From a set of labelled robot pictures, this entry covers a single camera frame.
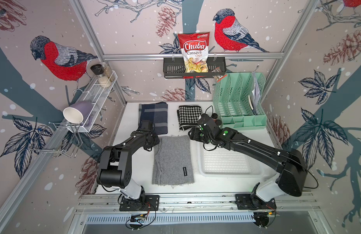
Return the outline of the grey knitted scarf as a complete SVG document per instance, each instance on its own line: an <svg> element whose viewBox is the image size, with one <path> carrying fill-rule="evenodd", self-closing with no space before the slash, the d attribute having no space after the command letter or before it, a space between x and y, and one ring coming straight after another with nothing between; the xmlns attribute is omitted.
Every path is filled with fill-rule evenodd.
<svg viewBox="0 0 361 234"><path fill-rule="evenodd" d="M152 184L178 186L194 182L189 137L161 137L154 147Z"/></svg>

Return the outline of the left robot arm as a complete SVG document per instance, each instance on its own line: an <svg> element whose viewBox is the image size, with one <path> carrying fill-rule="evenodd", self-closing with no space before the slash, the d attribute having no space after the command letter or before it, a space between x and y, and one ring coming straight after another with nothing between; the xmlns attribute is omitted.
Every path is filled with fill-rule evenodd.
<svg viewBox="0 0 361 234"><path fill-rule="evenodd" d="M145 191L132 179L132 156L140 148L150 152L159 143L157 134L137 130L124 142L105 147L97 167L98 184L104 188L117 187L127 200L142 202Z"/></svg>

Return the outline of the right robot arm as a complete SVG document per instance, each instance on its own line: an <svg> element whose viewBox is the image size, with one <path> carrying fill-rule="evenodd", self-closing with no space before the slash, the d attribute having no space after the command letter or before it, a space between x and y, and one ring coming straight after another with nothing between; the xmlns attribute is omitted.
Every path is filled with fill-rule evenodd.
<svg viewBox="0 0 361 234"><path fill-rule="evenodd" d="M235 129L217 125L217 121L202 114L195 127L188 132L191 140L212 144L215 149L224 148L247 155L264 163L276 171L276 175L263 183L255 185L250 200L252 202L269 202L271 199L284 194L301 197L308 169L302 154L298 150L285 151L274 148Z"/></svg>

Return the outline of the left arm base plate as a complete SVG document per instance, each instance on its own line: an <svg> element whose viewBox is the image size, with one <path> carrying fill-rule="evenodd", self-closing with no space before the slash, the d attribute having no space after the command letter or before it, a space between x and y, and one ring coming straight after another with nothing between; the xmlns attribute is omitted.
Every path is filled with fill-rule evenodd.
<svg viewBox="0 0 361 234"><path fill-rule="evenodd" d="M158 211L160 202L159 195L145 195L138 200L126 199L123 197L120 202L119 211Z"/></svg>

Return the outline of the navy plaid scarf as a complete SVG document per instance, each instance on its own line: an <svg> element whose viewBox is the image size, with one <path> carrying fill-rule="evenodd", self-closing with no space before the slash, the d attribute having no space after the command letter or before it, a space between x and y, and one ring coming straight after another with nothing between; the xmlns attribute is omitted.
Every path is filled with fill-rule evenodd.
<svg viewBox="0 0 361 234"><path fill-rule="evenodd" d="M168 134L168 104L166 102L139 104L139 117L139 127L143 121L151 121L157 135Z"/></svg>

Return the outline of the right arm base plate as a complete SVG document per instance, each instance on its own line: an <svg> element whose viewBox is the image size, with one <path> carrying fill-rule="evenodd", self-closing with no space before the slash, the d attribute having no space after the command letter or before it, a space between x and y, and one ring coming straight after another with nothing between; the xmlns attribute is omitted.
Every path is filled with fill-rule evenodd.
<svg viewBox="0 0 361 234"><path fill-rule="evenodd" d="M235 194L235 201L238 210L276 210L277 205L274 199L265 202L259 199L256 195L251 194Z"/></svg>

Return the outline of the white plastic basket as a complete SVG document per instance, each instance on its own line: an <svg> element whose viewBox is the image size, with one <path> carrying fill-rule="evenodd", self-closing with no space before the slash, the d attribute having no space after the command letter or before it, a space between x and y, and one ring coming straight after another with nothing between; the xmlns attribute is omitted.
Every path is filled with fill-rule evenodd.
<svg viewBox="0 0 361 234"><path fill-rule="evenodd" d="M202 143L197 144L200 173L205 177L262 177L261 163L239 152L217 148L209 151Z"/></svg>

